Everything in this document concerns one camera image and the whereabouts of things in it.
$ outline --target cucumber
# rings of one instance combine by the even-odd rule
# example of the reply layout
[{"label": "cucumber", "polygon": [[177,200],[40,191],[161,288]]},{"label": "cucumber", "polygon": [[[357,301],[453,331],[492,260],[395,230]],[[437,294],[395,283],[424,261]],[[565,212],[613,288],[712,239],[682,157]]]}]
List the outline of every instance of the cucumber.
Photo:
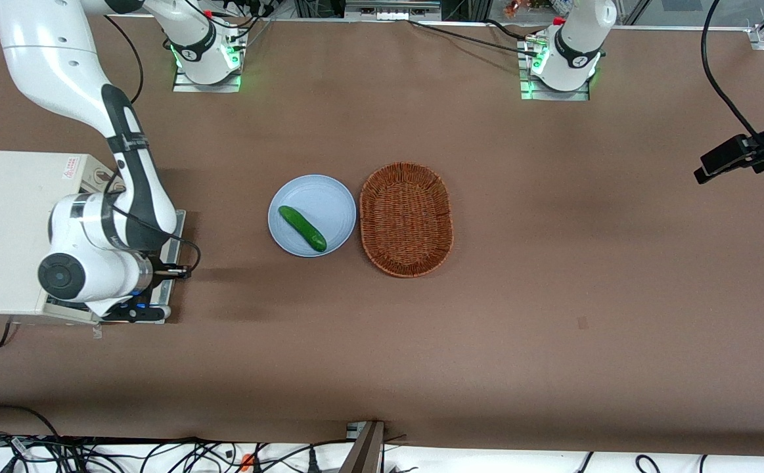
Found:
[{"label": "cucumber", "polygon": [[309,243],[309,246],[312,246],[314,251],[326,251],[326,239],[314,225],[307,221],[303,214],[297,212],[293,207],[280,206],[279,215],[282,215],[282,218],[285,218],[285,221],[306,239],[306,242]]}]

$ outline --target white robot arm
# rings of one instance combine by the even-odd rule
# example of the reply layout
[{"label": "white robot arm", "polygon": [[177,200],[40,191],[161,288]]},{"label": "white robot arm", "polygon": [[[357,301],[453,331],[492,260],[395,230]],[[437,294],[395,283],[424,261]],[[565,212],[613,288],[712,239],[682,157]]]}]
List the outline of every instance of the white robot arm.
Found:
[{"label": "white robot arm", "polygon": [[612,0],[575,0],[565,24],[553,24],[540,33],[547,37],[547,51],[531,71],[552,89],[579,89],[595,74],[600,46],[617,17]]},{"label": "white robot arm", "polygon": [[[145,252],[157,251],[177,224],[148,141],[127,96],[106,78],[88,14],[144,7],[162,25],[195,83],[216,83],[238,68],[232,27],[186,0],[0,0],[0,40],[16,87],[46,110],[90,125],[108,141],[125,191],[77,194],[55,204],[42,287],[97,315],[151,284]],[[115,212],[116,206],[124,213]]]}]

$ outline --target light blue plate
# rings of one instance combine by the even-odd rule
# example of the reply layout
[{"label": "light blue plate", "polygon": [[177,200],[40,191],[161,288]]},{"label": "light blue plate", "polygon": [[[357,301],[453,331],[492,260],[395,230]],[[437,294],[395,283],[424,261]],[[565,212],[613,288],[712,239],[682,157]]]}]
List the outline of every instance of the light blue plate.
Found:
[{"label": "light blue plate", "polygon": [[[280,206],[294,207],[326,239],[326,251],[316,252],[282,215]],[[355,228],[355,200],[349,189],[329,176],[309,174],[279,189],[268,208],[268,229],[277,245],[304,258],[330,254],[346,242]]]}]

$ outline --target white box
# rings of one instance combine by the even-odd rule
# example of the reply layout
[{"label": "white box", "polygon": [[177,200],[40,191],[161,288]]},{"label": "white box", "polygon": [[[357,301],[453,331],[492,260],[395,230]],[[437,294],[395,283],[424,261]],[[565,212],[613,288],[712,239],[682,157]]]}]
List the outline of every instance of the white box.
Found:
[{"label": "white box", "polygon": [[[51,298],[37,281],[49,251],[49,214],[64,195],[102,192],[110,169],[88,154],[0,152],[0,320],[95,324],[81,305]],[[112,188],[117,189],[117,179]]]}]

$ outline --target woven basket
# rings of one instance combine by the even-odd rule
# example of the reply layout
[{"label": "woven basket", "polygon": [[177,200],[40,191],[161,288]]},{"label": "woven basket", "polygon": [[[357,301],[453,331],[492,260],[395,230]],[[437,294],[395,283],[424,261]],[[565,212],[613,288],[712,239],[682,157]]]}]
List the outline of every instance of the woven basket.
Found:
[{"label": "woven basket", "polygon": [[379,269],[415,278],[437,269],[453,245],[449,194],[429,168],[394,162],[361,188],[361,245]]}]

